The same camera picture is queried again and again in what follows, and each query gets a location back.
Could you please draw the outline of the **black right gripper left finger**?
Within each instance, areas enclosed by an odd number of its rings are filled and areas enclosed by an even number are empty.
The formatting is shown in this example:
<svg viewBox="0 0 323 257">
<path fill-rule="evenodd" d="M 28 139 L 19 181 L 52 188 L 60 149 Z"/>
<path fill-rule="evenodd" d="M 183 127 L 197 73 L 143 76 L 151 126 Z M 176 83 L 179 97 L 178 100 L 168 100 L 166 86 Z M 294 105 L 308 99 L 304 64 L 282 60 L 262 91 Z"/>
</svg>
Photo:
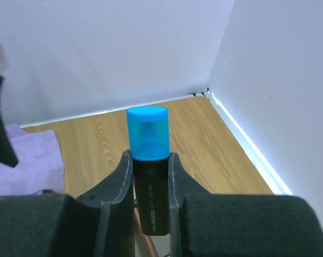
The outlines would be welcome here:
<svg viewBox="0 0 323 257">
<path fill-rule="evenodd" d="M 0 256 L 134 256 L 133 160 L 74 198 L 0 196 Z"/>
</svg>

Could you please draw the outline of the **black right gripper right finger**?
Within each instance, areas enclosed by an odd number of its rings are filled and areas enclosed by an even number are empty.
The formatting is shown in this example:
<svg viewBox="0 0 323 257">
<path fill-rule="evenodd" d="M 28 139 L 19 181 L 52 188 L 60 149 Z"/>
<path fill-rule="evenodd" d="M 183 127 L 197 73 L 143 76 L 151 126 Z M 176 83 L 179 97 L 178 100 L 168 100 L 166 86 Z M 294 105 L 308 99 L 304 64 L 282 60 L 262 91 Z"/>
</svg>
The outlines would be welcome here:
<svg viewBox="0 0 323 257">
<path fill-rule="evenodd" d="M 292 195 L 212 194 L 169 157 L 171 256 L 323 256 L 313 208 Z"/>
</svg>

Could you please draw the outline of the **purple cloth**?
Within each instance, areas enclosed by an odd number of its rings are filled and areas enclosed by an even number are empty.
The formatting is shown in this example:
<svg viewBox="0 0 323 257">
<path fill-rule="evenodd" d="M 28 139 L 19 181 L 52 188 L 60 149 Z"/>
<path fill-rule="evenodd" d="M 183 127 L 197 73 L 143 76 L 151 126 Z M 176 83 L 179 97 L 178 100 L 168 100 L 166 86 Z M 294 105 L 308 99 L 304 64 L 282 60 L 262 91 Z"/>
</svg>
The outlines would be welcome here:
<svg viewBox="0 0 323 257">
<path fill-rule="evenodd" d="M 19 163 L 0 163 L 0 196 L 64 192 L 64 164 L 53 130 L 27 133 L 19 125 L 6 128 Z"/>
</svg>

